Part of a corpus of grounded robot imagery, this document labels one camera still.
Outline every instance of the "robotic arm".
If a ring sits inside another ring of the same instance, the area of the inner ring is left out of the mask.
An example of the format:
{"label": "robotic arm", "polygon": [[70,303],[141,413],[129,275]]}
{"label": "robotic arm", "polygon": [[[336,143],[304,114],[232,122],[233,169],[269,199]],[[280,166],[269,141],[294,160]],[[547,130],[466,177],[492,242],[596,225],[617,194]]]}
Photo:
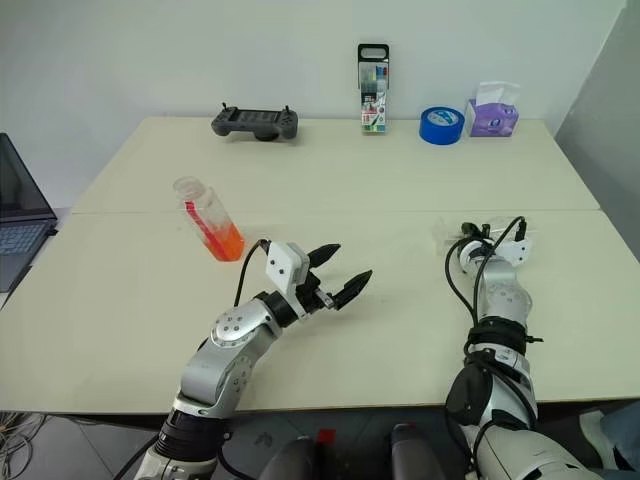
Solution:
{"label": "robotic arm", "polygon": [[[514,239],[506,240],[516,224]],[[525,353],[527,343],[541,339],[528,335],[531,297],[515,271],[531,249],[524,218],[515,219],[495,241],[489,225],[480,230],[466,223],[462,231],[452,251],[457,249],[462,270],[474,278],[474,326],[445,407],[465,436],[476,474],[492,480],[599,479],[534,431],[538,412]]]}
{"label": "robotic arm", "polygon": [[277,290],[262,292],[218,317],[185,367],[173,409],[155,445],[147,450],[136,480],[208,480],[229,438],[227,419],[256,362],[284,328],[322,308],[340,310],[358,296],[372,274],[369,270],[355,276],[332,295],[320,288],[310,268],[329,260],[340,245],[325,245],[308,255],[294,243],[264,241],[261,246],[268,255],[267,276]]}

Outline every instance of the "laptop screen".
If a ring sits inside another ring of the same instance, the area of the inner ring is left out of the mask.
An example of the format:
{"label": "laptop screen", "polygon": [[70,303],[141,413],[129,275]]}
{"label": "laptop screen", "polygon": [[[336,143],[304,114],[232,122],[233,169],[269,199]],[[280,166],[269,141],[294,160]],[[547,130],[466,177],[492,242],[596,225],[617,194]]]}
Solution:
{"label": "laptop screen", "polygon": [[6,133],[0,133],[0,221],[55,218]]}

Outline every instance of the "laptop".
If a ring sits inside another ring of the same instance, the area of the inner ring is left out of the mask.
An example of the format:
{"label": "laptop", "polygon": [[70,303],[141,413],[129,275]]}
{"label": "laptop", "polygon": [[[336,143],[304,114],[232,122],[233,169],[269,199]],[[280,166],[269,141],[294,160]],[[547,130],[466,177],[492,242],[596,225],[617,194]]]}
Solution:
{"label": "laptop", "polygon": [[0,292],[27,273],[57,218],[6,133],[0,133]]}

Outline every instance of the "laptop keyboard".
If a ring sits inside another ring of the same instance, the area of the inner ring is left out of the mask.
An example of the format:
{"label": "laptop keyboard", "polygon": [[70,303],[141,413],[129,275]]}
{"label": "laptop keyboard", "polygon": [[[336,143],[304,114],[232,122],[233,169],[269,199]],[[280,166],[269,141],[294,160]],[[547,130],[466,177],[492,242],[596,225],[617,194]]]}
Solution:
{"label": "laptop keyboard", "polygon": [[44,223],[0,227],[0,255],[26,253],[45,228]]}

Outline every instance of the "orange liquid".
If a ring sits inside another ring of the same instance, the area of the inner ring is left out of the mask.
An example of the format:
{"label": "orange liquid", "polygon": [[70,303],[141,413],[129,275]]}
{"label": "orange liquid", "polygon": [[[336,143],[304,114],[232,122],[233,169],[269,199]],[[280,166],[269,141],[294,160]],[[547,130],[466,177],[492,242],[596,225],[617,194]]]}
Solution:
{"label": "orange liquid", "polygon": [[239,260],[244,250],[244,237],[232,223],[226,231],[211,232],[213,239],[204,238],[204,244],[211,254],[221,262]]}

